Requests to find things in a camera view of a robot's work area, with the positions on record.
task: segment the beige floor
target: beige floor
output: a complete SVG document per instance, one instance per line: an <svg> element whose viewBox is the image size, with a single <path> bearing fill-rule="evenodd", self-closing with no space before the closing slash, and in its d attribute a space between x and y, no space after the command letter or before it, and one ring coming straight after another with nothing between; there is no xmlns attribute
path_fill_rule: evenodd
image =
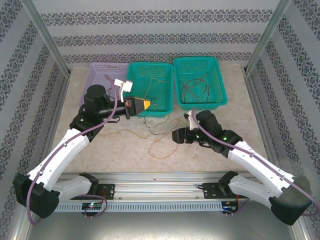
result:
<svg viewBox="0 0 320 240"><path fill-rule="evenodd" d="M76 67L71 74L70 84L64 101L58 128L55 134L53 147L62 139L72 119L77 115L78 104L86 82L89 68ZM213 113L224 129L231 129L243 137L253 149L266 156L264 145L258 129L253 108L249 99L245 81L239 65L224 65L221 67L223 81L227 91L228 104L218 107ZM169 120L157 126L156 133L168 132L174 128L185 127L177 120L183 116L179 105L174 103L173 112ZM149 126L162 123L166 118L147 118ZM144 126L143 120L132 117L130 120L121 118L117 124L106 124L99 135L82 150L65 169L65 173L106 173L106 172L207 172L207 171L240 171L244 170L237 163L224 158L211 149L200 147L197 143L181 144L177 147L171 139L171 134L154 144L150 153L148 149L163 135L151 135L141 139L136 135L123 131L118 134L103 135L129 129L141 137L150 135Z"/></svg>

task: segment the plastic basket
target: plastic basket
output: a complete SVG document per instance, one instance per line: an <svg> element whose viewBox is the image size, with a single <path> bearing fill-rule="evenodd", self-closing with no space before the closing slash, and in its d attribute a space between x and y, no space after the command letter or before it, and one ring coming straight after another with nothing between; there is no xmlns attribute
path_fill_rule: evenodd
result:
<svg viewBox="0 0 320 240"><path fill-rule="evenodd" d="M125 81L127 79L129 63L115 63L115 62L93 62L90 65L88 76L84 84L82 96L80 99L79 107L85 103L84 96L87 93L87 89L95 84L99 84L105 87L107 94L111 100L115 98L114 91L111 89L111 83L105 78L108 74L112 79L120 79ZM119 87L115 86L115 90L118 93Z"/></svg>
<svg viewBox="0 0 320 240"><path fill-rule="evenodd" d="M173 67L177 101L183 110L213 110L228 102L215 57L179 57Z"/></svg>
<svg viewBox="0 0 320 240"><path fill-rule="evenodd" d="M133 62L126 77L133 82L131 92L124 94L150 100L141 116L163 118L173 110L174 69L169 63Z"/></svg>

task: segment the patterned wallpaper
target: patterned wallpaper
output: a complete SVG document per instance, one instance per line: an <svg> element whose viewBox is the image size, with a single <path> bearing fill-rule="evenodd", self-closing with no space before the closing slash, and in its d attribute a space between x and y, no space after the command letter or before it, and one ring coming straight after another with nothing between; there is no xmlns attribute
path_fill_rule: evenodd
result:
<svg viewBox="0 0 320 240"><path fill-rule="evenodd" d="M279 0L35 0L70 68L214 56L245 66Z"/></svg>
<svg viewBox="0 0 320 240"><path fill-rule="evenodd" d="M316 199L320 198L319 13L315 0L292 1L251 72L280 166L306 176ZM320 216L305 219L312 239L320 239Z"/></svg>
<svg viewBox="0 0 320 240"><path fill-rule="evenodd" d="M16 174L41 160L64 76L18 0L0 0L0 240L17 206Z"/></svg>

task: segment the purple plastic basket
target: purple plastic basket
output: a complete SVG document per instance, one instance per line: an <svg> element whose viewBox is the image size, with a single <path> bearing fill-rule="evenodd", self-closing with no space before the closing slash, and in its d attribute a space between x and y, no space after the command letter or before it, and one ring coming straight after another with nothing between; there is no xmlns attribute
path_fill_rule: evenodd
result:
<svg viewBox="0 0 320 240"><path fill-rule="evenodd" d="M107 95L112 98L115 98L114 91L108 89L111 87L110 82L105 78L105 75L108 74L112 79L119 79L125 81L127 79L129 63L115 63L115 62L93 62L90 65L88 76L84 85L82 96L80 99L79 107L84 104L84 96L87 93L87 89L95 84L100 84L105 87Z"/></svg>

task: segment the teal plastic basket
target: teal plastic basket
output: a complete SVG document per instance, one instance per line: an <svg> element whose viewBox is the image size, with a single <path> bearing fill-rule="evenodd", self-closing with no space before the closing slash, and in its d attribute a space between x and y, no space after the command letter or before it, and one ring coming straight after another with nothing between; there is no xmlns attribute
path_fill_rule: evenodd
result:
<svg viewBox="0 0 320 240"><path fill-rule="evenodd" d="M126 78L132 81L133 85L131 92L124 94L125 97L133 96L151 100L151 105L141 116L163 118L172 112L174 68L171 64L133 62L128 67Z"/></svg>
<svg viewBox="0 0 320 240"><path fill-rule="evenodd" d="M178 57L173 60L173 68L177 101L183 110L213 110L227 104L225 85L215 57Z"/></svg>

